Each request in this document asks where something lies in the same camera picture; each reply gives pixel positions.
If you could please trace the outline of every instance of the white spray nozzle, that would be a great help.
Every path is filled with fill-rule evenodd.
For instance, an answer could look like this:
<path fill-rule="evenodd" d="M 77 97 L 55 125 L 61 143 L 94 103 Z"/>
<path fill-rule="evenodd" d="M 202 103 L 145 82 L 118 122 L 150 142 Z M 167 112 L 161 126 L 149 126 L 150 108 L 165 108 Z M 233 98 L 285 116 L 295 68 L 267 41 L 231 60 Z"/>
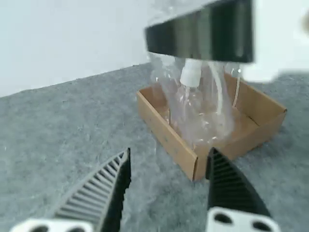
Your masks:
<path fill-rule="evenodd" d="M 198 87 L 202 74 L 202 64 L 201 60 L 186 59 L 180 82 L 184 86 Z"/>

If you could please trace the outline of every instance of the brown cardboard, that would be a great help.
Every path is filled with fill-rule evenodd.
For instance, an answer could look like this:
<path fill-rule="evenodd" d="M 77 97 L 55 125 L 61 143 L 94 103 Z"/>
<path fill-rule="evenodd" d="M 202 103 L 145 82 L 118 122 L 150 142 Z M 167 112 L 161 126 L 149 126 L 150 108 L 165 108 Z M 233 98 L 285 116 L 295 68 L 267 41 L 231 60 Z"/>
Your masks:
<path fill-rule="evenodd" d="M 227 74 L 225 80 L 230 99 L 234 100 L 237 80 Z M 188 178 L 190 180 L 203 178 L 211 147 L 200 147 L 195 152 L 191 150 L 161 116 L 168 111 L 167 101 L 156 100 L 151 87 L 138 91 L 137 99 L 141 118 Z M 231 160 L 269 140 L 279 130 L 286 108 L 264 93 L 241 82 L 239 101 L 233 113 L 236 119 L 233 133 L 226 141 L 214 144 Z"/>

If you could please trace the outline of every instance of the carpet floor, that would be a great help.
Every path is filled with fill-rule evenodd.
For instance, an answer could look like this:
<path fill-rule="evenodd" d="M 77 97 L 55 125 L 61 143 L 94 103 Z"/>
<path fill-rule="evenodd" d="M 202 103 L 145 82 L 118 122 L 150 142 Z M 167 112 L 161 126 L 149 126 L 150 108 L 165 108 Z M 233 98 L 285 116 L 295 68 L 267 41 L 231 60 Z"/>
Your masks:
<path fill-rule="evenodd" d="M 205 230 L 208 184 L 190 182 L 137 113 L 149 64 L 0 99 L 0 231 L 44 217 L 108 157 L 131 147 L 123 232 Z M 235 160 L 283 232 L 309 228 L 309 78 L 255 85 L 288 108 L 270 142 Z"/>

